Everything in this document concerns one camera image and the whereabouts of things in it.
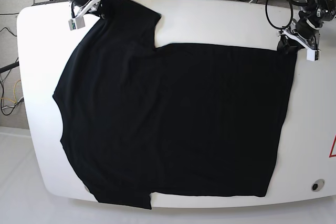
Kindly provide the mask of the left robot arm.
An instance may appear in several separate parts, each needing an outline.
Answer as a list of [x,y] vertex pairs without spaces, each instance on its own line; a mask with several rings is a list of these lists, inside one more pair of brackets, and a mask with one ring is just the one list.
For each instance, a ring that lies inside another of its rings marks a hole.
[[324,22],[335,18],[335,0],[286,1],[290,7],[289,23],[282,27],[270,23],[280,37],[277,51],[289,54],[305,49],[307,60],[319,60],[319,30]]

